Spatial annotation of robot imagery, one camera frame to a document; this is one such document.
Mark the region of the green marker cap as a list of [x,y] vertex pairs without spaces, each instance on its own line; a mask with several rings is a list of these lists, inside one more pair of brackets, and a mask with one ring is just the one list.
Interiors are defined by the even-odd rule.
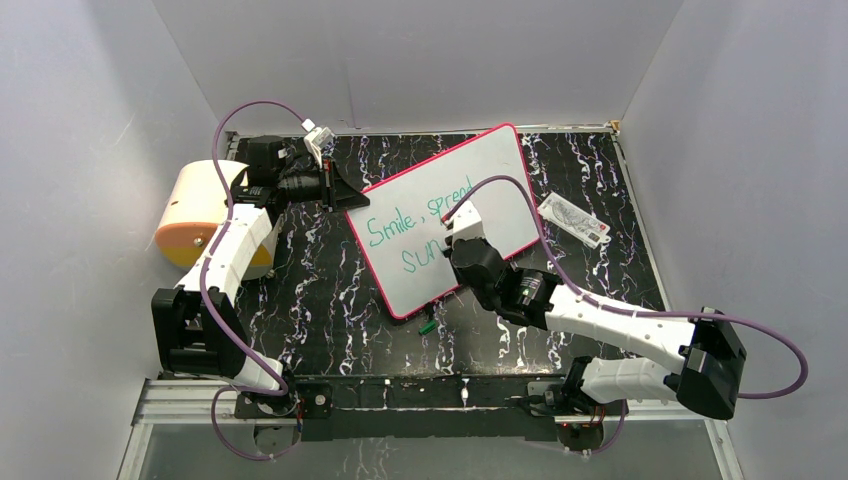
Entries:
[[437,326],[438,326],[438,323],[437,323],[436,321],[434,321],[434,320],[431,320],[431,321],[429,321],[427,324],[425,324],[424,326],[422,326],[422,327],[418,330],[418,333],[419,333],[421,336],[427,335],[428,333],[430,333],[430,332],[432,332],[434,329],[436,329],[436,328],[437,328]]

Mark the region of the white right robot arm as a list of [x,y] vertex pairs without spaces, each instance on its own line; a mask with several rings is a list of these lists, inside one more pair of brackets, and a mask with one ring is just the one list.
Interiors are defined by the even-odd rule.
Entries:
[[628,359],[574,360],[562,386],[571,411],[587,414],[618,400],[663,400],[707,418],[734,416],[747,352],[729,322],[705,314],[672,320],[664,312],[572,290],[554,274],[512,266],[482,238],[452,240],[446,256],[457,281],[502,319],[630,353]]

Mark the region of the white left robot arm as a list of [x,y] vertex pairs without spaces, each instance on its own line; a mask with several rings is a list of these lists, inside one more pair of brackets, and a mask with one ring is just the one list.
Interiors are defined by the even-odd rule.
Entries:
[[186,271],[151,300],[163,369],[261,390],[260,403],[275,416],[294,411],[299,391],[283,363],[248,346],[238,290],[271,271],[288,207],[313,203],[332,213],[370,204],[319,146],[307,139],[296,149],[265,135],[240,140],[232,160],[186,165],[154,235],[163,255]]

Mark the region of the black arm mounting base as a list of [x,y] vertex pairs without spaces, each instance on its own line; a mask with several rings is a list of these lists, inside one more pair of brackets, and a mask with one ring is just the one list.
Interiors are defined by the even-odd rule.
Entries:
[[300,376],[288,400],[236,397],[235,416],[259,427],[299,426],[303,440],[517,437],[594,449],[602,407],[557,375]]

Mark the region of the pink framed whiteboard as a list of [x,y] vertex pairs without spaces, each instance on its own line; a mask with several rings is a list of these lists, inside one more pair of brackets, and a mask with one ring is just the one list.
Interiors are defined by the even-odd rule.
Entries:
[[519,133],[508,123],[367,188],[369,205],[346,217],[389,314],[404,319],[457,288],[441,220],[465,194],[502,257],[537,243],[523,198],[531,191]]

